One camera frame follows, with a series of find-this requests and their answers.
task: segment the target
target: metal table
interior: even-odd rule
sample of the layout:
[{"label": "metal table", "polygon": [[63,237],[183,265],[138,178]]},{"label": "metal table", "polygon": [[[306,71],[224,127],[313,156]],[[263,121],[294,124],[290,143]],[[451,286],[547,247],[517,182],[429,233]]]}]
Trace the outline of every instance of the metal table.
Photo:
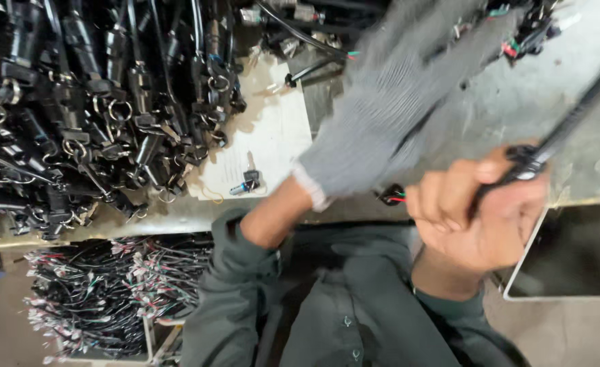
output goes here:
[{"label": "metal table", "polygon": [[[455,159],[479,158],[500,144],[544,135],[600,70],[600,0],[578,0],[562,6],[557,17],[565,25],[578,14],[582,15],[580,21],[547,42],[537,57],[527,56],[513,68],[500,60],[476,77],[466,90],[467,112],[456,121],[446,122],[449,127],[443,132],[442,145],[426,152],[415,169],[398,182],[410,184],[424,171],[446,169]],[[307,51],[289,66],[298,71],[312,59],[315,54]],[[339,78],[328,78],[303,88],[312,132],[316,132],[323,117],[331,113],[331,101],[342,92],[342,83]],[[549,205],[600,203],[600,106],[589,119],[591,122],[552,162]],[[146,218],[125,223],[120,213],[101,204],[92,225],[65,232],[60,242],[208,230],[226,210],[251,208],[258,202],[225,200],[216,205],[183,195],[172,204],[164,204],[153,192],[147,192],[146,197],[150,204]],[[372,194],[338,201],[325,212],[307,213],[305,218],[310,222],[399,219],[406,219],[403,206],[386,207]],[[47,245],[36,234],[12,237],[6,233],[0,239],[0,247],[22,244]]]}]

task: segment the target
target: person's right hand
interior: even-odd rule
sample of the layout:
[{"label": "person's right hand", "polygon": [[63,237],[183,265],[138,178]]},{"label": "person's right hand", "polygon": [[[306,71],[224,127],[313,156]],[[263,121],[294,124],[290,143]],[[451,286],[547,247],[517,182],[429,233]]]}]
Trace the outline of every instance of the person's right hand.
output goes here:
[{"label": "person's right hand", "polygon": [[448,171],[426,172],[418,185],[408,186],[408,212],[425,246],[476,273],[516,264],[544,207],[548,173],[492,190],[468,219],[480,185],[496,182],[512,165],[505,147],[497,148],[482,161],[460,159]]}]

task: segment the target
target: white paper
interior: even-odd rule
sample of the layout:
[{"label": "white paper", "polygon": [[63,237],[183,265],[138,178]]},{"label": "white paper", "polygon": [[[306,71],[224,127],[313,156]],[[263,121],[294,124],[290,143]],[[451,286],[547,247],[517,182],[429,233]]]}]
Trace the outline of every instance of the white paper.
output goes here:
[{"label": "white paper", "polygon": [[[211,150],[200,168],[186,178],[191,196],[200,200],[267,196],[286,178],[293,160],[312,143],[302,87],[298,84],[277,95],[266,90],[283,83],[288,73],[286,63],[277,65],[276,58],[262,57],[255,68],[239,76],[248,107],[223,128],[228,145]],[[230,195],[230,189],[244,181],[248,152],[260,172],[261,187]]]}]

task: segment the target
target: concrete floor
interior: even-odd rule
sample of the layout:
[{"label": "concrete floor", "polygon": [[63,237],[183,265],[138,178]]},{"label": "concrete floor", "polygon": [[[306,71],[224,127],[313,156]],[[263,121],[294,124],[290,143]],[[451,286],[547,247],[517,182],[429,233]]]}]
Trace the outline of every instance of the concrete floor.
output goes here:
[{"label": "concrete floor", "polygon": [[[34,332],[21,299],[31,294],[27,263],[18,263],[0,279],[0,367],[39,367],[47,341]],[[486,292],[490,323],[514,340],[536,367],[600,367],[600,300],[507,302],[494,288]],[[66,367],[100,367],[66,363]],[[108,367],[127,364],[108,364]]]}]

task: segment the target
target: glove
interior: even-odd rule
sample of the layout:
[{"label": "glove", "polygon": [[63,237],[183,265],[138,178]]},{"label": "glove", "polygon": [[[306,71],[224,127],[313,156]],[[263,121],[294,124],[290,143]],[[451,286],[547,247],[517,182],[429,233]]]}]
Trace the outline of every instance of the glove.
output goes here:
[{"label": "glove", "polygon": [[334,114],[295,162],[292,174],[311,194],[313,209],[334,197],[369,191],[417,162],[420,131],[451,90],[495,59],[524,12],[485,19],[453,46],[454,25],[481,0],[395,1],[359,43],[349,85]]}]

